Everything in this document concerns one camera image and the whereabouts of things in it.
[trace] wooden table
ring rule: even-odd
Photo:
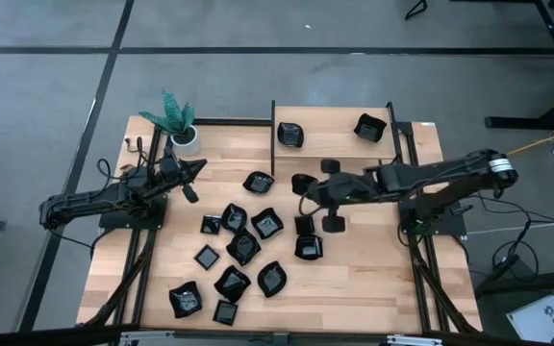
[[[299,109],[297,113],[305,114],[306,109]],[[420,164],[440,161],[435,125],[413,123],[413,127]],[[198,126],[198,132],[202,150],[195,157],[184,159],[205,158],[209,162],[193,185],[200,201],[188,203],[179,188],[170,193],[167,216],[158,231],[151,264],[140,323],[143,328],[355,334],[421,332],[410,254],[396,238],[395,204],[341,208],[340,215],[346,219],[346,231],[342,234],[321,231],[321,217],[325,212],[319,212],[315,215],[315,227],[316,234],[324,239],[324,257],[304,261],[293,254],[296,241],[293,218],[297,215],[299,197],[291,192],[290,177],[294,173],[308,173],[324,179],[319,172],[319,158],[277,157],[276,183],[267,195],[256,196],[241,184],[252,171],[270,171],[270,128]],[[147,151],[152,133],[150,123],[132,116],[125,137],[135,143],[136,136],[142,136]],[[401,142],[403,152],[407,153],[405,140]],[[382,155],[375,159],[365,156],[342,160],[341,169],[362,172],[363,167],[386,159]],[[137,158],[122,143],[117,167],[135,164]],[[242,268],[225,251],[232,238],[230,232],[222,229],[219,235],[200,234],[202,216],[220,215],[231,202],[245,208],[249,217],[273,207],[285,223],[285,229],[279,234],[259,240],[262,251]],[[311,210],[314,206],[306,201],[303,208]],[[247,229],[255,233],[249,223]],[[130,230],[116,230],[98,243],[78,322],[91,318],[118,285],[130,234]],[[221,255],[209,271],[193,259],[205,244]],[[451,237],[436,236],[435,245],[444,289],[469,323],[480,329],[463,250]],[[288,273],[288,283],[279,294],[266,299],[257,285],[257,275],[274,260]],[[213,284],[231,264],[244,272],[252,285],[238,302],[234,326],[227,327],[212,320],[217,301],[223,299]],[[190,317],[175,319],[168,290],[187,281],[197,282],[204,308]],[[135,295],[136,288],[132,286],[124,322],[131,320]],[[433,295],[428,289],[427,303],[432,325],[437,328]]]

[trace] white pot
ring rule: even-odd
[[[176,154],[183,156],[192,156],[200,151],[200,137],[198,136],[198,129],[193,125],[190,125],[193,129],[194,136],[191,142],[187,144],[179,144],[174,139],[173,135],[170,135],[170,141],[172,142],[172,149],[174,149]]]

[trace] wooden shelf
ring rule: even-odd
[[[276,107],[275,158],[392,159],[392,129],[387,126],[382,139],[374,143],[358,138],[354,128],[367,113],[390,124],[385,108]],[[285,147],[277,140],[280,122],[296,123],[305,132],[302,148]]]

